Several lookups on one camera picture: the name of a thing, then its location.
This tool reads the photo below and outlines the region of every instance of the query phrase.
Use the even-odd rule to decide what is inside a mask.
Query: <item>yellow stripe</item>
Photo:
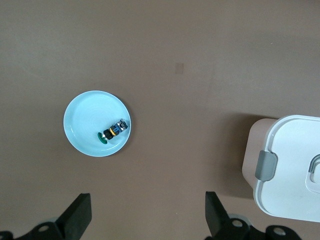
[[[111,128],[109,128],[109,130],[110,130],[110,132],[112,133],[112,135],[113,136],[115,136],[116,134],[115,134],[115,132],[114,131],[112,131],[112,129]]]

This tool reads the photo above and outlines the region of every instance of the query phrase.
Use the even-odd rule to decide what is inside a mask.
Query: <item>gray latch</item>
[[[255,177],[261,181],[271,180],[276,172],[277,156],[271,152],[260,151]]]

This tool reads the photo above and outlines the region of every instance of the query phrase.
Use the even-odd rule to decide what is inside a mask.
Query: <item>white lid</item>
[[[292,115],[277,120],[263,150],[277,162],[271,180],[257,180],[258,206],[272,216],[320,222],[320,118]]]

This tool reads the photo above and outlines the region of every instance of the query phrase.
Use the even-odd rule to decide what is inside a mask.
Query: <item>small toy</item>
[[[120,119],[120,121],[116,122],[108,129],[104,130],[103,133],[98,132],[98,138],[103,144],[107,144],[107,140],[111,140],[113,137],[119,135],[127,128],[128,125],[126,124],[125,120]]]

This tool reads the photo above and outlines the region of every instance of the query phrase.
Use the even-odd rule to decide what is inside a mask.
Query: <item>blue plate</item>
[[[103,144],[98,133],[124,119],[128,128]],[[81,153],[106,157],[119,151],[131,132],[131,119],[126,106],[104,91],[87,91],[74,98],[65,110],[63,127],[69,142]]]

